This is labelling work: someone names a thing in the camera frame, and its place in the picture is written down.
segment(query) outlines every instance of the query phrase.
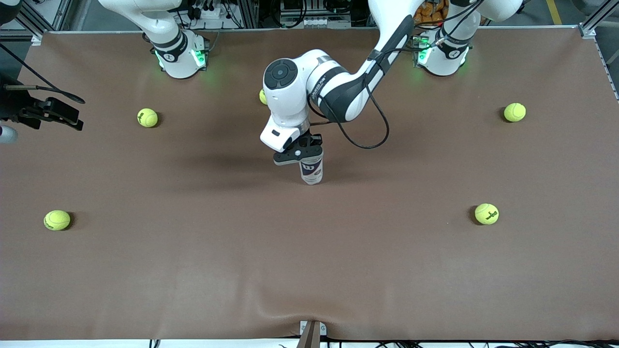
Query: tennis ball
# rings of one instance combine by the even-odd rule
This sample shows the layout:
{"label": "tennis ball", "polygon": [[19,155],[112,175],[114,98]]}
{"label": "tennis ball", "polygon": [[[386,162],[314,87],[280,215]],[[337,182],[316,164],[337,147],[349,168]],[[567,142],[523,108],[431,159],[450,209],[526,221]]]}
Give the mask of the tennis ball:
{"label": "tennis ball", "polygon": [[267,105],[267,96],[266,96],[266,95],[264,95],[264,89],[261,89],[261,90],[260,90],[260,101],[261,101],[263,104]]}
{"label": "tennis ball", "polygon": [[526,114],[527,109],[524,107],[524,105],[520,103],[509,104],[503,112],[503,116],[505,116],[505,119],[510,122],[518,122],[523,119],[524,115]]}
{"label": "tennis ball", "polygon": [[142,109],[137,113],[137,121],[146,128],[150,128],[157,124],[159,117],[153,109]]}
{"label": "tennis ball", "polygon": [[499,210],[489,203],[480,204],[475,209],[475,218],[480,224],[492,225],[499,219]]}
{"label": "tennis ball", "polygon": [[51,211],[45,215],[43,224],[52,231],[64,230],[69,226],[71,217],[66,211]]}

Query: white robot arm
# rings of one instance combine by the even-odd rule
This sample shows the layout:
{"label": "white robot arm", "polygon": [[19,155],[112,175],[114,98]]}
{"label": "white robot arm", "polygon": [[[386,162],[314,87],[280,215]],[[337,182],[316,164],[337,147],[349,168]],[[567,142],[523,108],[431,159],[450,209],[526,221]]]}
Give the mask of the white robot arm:
{"label": "white robot arm", "polygon": [[144,31],[155,47],[159,65],[168,75],[184,79],[206,66],[204,38],[182,30],[167,12],[182,0],[99,0],[106,9],[125,16]]}
{"label": "white robot arm", "polygon": [[[476,10],[493,20],[504,20],[518,10],[522,0],[452,0],[476,5]],[[409,40],[413,30],[413,16],[423,0],[369,0],[370,12],[380,30],[378,43],[361,68],[349,73],[338,62],[321,50],[309,51],[294,59],[283,58],[271,63],[263,80],[267,104],[271,117],[260,138],[263,143],[277,152],[286,152],[301,135],[310,128],[307,99],[311,99],[331,122],[344,123],[354,120],[363,110],[383,76],[389,71],[400,50]],[[471,7],[453,5],[452,9],[462,12],[461,16],[443,25],[447,33],[456,27],[458,21],[469,15],[451,36],[437,35],[435,42],[446,43],[457,34],[467,35],[466,40],[453,40],[468,50],[468,43],[479,24],[479,14]],[[460,61],[457,60],[455,72]],[[436,65],[446,65],[444,59]],[[286,163],[299,162],[301,155],[288,156]]]}

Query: brown tabletop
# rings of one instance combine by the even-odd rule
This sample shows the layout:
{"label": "brown tabletop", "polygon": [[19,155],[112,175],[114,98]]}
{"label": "brown tabletop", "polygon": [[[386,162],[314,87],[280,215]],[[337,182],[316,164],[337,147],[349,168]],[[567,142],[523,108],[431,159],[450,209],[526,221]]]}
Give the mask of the brown tabletop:
{"label": "brown tabletop", "polygon": [[[27,61],[86,99],[85,126],[15,125],[0,147],[0,339],[277,337],[307,319],[337,339],[619,338],[619,104],[595,43],[480,30],[443,78],[404,53],[375,93],[384,146],[322,126],[323,183],[276,167],[264,68],[322,48],[356,71],[377,37],[224,33],[208,71],[174,80],[140,35],[45,35]],[[512,102],[527,116],[509,124]],[[371,105],[345,127],[383,136]],[[472,222],[482,202],[497,224]],[[53,209],[72,228],[47,230]]]}

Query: white can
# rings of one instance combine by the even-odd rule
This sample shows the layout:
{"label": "white can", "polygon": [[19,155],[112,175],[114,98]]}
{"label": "white can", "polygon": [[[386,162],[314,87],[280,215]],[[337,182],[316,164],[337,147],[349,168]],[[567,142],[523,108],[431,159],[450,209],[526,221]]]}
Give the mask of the white can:
{"label": "white can", "polygon": [[318,156],[308,157],[299,162],[301,177],[303,181],[309,185],[318,184],[322,180],[322,155],[324,155],[324,152],[321,152]]}

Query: gray floor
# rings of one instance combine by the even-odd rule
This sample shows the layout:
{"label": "gray floor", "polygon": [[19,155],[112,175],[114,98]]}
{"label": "gray floor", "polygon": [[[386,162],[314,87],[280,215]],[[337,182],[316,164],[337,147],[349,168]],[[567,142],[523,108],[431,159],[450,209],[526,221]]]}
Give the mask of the gray floor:
{"label": "gray floor", "polygon": [[[562,24],[578,24],[585,19],[585,15],[576,9],[573,1],[554,0]],[[74,28],[84,31],[126,31],[138,30],[137,26],[128,19],[106,10],[97,0],[84,0],[85,14],[77,15],[74,19]],[[491,25],[553,25],[553,19],[548,9],[547,0],[531,0],[524,7],[522,13],[510,19]],[[602,28],[597,30],[597,41],[600,50],[609,59],[619,49],[619,28]],[[6,45],[20,57],[24,58],[30,43],[6,43]],[[609,67],[614,81],[619,82],[619,59]],[[19,73],[19,64],[5,52],[0,51],[0,71],[16,76]]]}

